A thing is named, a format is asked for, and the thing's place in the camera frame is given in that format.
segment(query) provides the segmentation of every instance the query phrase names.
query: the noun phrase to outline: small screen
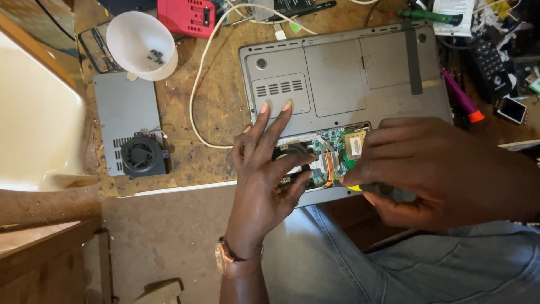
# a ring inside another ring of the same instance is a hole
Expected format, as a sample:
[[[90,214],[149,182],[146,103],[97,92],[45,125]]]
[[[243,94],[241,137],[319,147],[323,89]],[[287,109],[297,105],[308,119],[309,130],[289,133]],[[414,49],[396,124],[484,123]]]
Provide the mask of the small screen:
[[[499,111],[511,119],[521,122],[523,115],[525,115],[525,109],[526,107],[519,102],[505,98]]]

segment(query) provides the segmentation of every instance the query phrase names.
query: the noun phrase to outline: wristwatch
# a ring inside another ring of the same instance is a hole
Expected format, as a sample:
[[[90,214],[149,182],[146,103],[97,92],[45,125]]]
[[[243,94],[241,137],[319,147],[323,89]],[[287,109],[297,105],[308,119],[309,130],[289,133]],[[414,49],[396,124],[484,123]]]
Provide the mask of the wristwatch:
[[[249,260],[236,261],[229,253],[227,242],[220,237],[215,244],[215,260],[218,263],[218,268],[228,278],[247,276],[255,272],[261,265],[264,248],[261,252]]]

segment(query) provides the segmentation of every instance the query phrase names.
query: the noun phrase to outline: red device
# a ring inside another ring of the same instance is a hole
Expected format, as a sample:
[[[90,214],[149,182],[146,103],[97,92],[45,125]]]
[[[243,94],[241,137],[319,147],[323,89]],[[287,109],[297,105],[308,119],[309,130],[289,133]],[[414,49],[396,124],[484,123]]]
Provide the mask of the red device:
[[[158,20],[171,32],[209,38],[215,7],[208,0],[158,0]]]

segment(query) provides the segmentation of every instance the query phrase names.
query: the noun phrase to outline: person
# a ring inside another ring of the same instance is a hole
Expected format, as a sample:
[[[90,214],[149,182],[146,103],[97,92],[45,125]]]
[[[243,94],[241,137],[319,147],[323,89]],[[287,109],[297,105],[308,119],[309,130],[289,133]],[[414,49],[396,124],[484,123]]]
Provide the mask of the person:
[[[540,170],[434,117],[391,118],[366,136],[341,182],[384,182],[417,193],[395,203],[364,193],[384,223],[418,235],[363,255],[317,205],[294,209],[310,172],[279,181],[313,155],[272,151],[292,114],[270,110],[236,139],[238,183],[224,237],[221,303],[538,303],[540,235],[511,221],[540,211]],[[264,258],[261,262],[262,245]]]

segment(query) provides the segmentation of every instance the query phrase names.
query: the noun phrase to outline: white plastic cup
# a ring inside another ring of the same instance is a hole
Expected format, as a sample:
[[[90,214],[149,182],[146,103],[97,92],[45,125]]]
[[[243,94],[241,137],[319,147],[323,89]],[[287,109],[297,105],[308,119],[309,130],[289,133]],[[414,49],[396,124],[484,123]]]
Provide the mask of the white plastic cup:
[[[143,12],[129,11],[116,16],[107,28],[107,46],[122,68],[142,79],[165,79],[178,64],[171,32]],[[162,53],[162,63],[156,62],[152,50]]]

